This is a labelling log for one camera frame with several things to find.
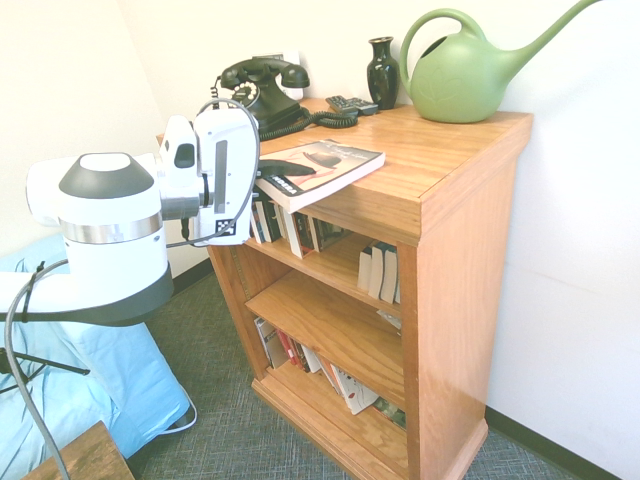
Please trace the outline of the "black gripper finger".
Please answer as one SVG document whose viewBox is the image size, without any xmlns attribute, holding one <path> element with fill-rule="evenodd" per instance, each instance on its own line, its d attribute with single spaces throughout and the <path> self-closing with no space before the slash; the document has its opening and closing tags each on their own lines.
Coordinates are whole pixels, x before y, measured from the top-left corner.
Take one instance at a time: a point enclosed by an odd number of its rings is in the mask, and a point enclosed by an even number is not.
<svg viewBox="0 0 640 480">
<path fill-rule="evenodd" d="M 260 160 L 258 162 L 258 171 L 259 176 L 304 176 L 314 175 L 316 173 L 316 170 L 311 167 L 283 160 Z"/>
</svg>

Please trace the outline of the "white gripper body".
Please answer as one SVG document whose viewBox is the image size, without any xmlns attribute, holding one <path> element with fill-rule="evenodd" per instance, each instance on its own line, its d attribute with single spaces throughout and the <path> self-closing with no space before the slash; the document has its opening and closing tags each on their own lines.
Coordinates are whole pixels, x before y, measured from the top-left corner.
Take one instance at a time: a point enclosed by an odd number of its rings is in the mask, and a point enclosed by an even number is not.
<svg viewBox="0 0 640 480">
<path fill-rule="evenodd" d="M 241 245 L 250 237 L 259 155 L 255 121 L 240 108 L 206 110 L 196 117 L 194 131 L 210 202 L 194 219 L 194 237 L 199 246 Z"/>
</svg>

